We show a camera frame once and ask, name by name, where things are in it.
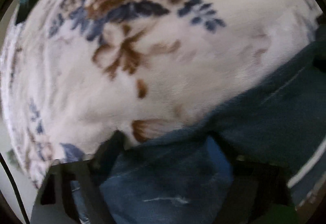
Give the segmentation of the dark blue denim pants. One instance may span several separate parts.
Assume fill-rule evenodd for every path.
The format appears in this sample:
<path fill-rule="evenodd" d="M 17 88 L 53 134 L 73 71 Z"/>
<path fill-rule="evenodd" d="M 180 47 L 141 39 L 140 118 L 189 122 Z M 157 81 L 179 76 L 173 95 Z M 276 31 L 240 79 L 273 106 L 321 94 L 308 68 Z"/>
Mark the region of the dark blue denim pants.
<path fill-rule="evenodd" d="M 257 87 L 198 125 L 119 154 L 99 186 L 115 223 L 214 223 L 233 181 L 212 140 L 241 157 L 284 165 L 299 223 L 307 194 L 325 177 L 325 25 L 314 42 Z"/>

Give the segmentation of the floral white fleece blanket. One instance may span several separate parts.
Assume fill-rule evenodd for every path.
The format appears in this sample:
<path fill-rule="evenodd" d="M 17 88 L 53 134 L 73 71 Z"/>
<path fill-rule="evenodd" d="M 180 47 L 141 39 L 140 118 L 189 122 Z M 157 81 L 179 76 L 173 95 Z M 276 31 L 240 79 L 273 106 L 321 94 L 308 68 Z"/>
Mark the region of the floral white fleece blanket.
<path fill-rule="evenodd" d="M 313 40 L 316 0 L 37 0 L 1 57 L 3 119 L 36 186 L 56 159 L 190 126 Z"/>

